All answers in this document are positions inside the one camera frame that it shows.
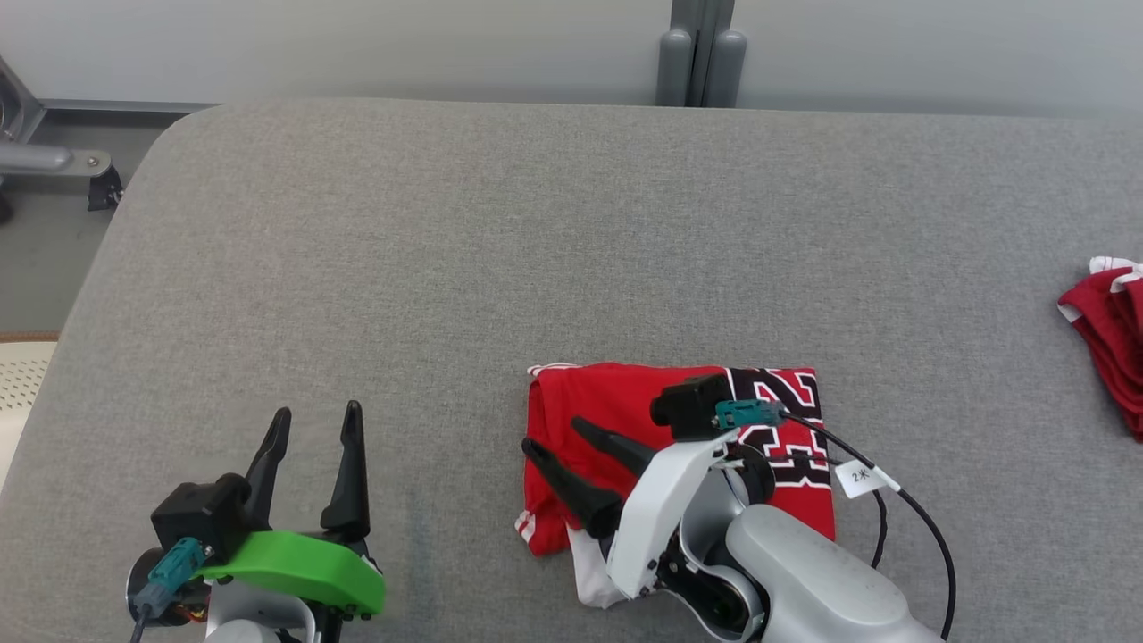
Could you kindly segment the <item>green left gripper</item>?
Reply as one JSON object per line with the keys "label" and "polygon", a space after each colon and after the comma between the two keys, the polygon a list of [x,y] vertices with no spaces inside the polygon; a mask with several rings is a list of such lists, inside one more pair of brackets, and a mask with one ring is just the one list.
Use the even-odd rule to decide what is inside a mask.
{"label": "green left gripper", "polygon": [[[253,528],[270,528],[277,472],[287,453],[290,426],[290,408],[278,408],[246,472],[250,493],[243,509]],[[358,400],[347,402],[339,445],[338,479],[330,504],[321,512],[320,528],[336,541],[361,541],[371,533],[371,504],[363,408]],[[387,602],[387,582],[368,558],[347,546],[291,530],[255,532],[226,563],[205,563],[195,576],[208,581],[231,578],[355,614],[382,614]]]}

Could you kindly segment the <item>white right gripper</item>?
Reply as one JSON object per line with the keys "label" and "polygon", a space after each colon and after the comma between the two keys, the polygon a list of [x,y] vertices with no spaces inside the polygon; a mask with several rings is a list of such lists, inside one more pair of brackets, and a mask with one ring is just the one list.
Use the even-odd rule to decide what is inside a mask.
{"label": "white right gripper", "polygon": [[722,471],[734,436],[677,442],[655,455],[652,447],[582,416],[572,418],[572,431],[583,443],[574,460],[577,472],[592,479],[640,476],[625,504],[612,489],[596,487],[563,468],[555,453],[537,440],[523,439],[521,449],[590,538],[613,536],[607,574],[617,590],[633,601],[650,589],[664,566],[660,557],[680,530],[681,566],[706,574],[703,586],[713,590],[714,601],[738,601],[738,587],[732,578],[720,566],[704,563],[706,552],[725,538],[732,520],[742,512]]}

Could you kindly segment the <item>red and white jersey shirt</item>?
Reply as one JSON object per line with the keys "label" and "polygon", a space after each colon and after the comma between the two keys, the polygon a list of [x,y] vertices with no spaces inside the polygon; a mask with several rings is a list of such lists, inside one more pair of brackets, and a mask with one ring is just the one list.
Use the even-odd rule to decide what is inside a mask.
{"label": "red and white jersey shirt", "polygon": [[[628,496],[636,484],[633,473],[589,447],[572,427],[572,419],[580,416],[604,429],[661,449],[669,445],[672,437],[668,428],[653,423],[652,400],[672,384],[710,373],[726,375],[734,397],[780,400],[792,413],[815,426],[823,421],[817,376],[809,367],[660,369],[639,363],[547,363],[531,369],[526,435],[555,452],[563,467],[578,473],[589,483]],[[772,458],[776,479],[772,504],[828,539],[834,539],[834,504],[825,439],[799,423],[783,421],[780,427],[744,428],[740,432],[740,443],[756,447]],[[572,516],[531,464],[525,467],[523,496],[525,508],[515,521],[515,530],[531,554],[539,557],[572,552],[577,598],[584,605],[608,609],[623,602],[622,593],[605,574],[599,544],[580,527],[580,521]]]}

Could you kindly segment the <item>red basketball shorts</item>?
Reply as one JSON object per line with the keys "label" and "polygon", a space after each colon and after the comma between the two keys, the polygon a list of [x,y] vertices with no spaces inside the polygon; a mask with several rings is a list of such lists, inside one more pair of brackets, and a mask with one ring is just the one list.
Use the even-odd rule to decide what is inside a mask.
{"label": "red basketball shorts", "polygon": [[1080,333],[1135,442],[1143,443],[1143,262],[1100,255],[1057,310]]}

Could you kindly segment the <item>cream perforated plastic basket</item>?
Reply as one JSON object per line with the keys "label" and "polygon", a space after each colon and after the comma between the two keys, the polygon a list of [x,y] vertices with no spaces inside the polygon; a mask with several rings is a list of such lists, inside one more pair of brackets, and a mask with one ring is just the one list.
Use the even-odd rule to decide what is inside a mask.
{"label": "cream perforated plastic basket", "polygon": [[57,332],[0,332],[0,491],[58,340]]}

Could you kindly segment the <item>grey metal wheeled frame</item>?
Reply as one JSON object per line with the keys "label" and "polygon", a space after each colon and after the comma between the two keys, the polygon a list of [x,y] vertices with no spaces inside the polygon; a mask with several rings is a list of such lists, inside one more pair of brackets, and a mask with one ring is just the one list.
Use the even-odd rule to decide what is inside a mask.
{"label": "grey metal wheeled frame", "polygon": [[0,187],[9,175],[88,180],[90,212],[114,209],[125,186],[109,152],[32,144],[46,108],[0,57]]}

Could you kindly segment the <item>grey partition post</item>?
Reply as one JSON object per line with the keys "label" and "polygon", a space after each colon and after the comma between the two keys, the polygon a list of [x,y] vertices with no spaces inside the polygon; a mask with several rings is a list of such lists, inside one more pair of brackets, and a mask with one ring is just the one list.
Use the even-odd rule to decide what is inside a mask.
{"label": "grey partition post", "polygon": [[660,37],[655,105],[736,107],[748,37],[732,29],[736,0],[671,0]]}

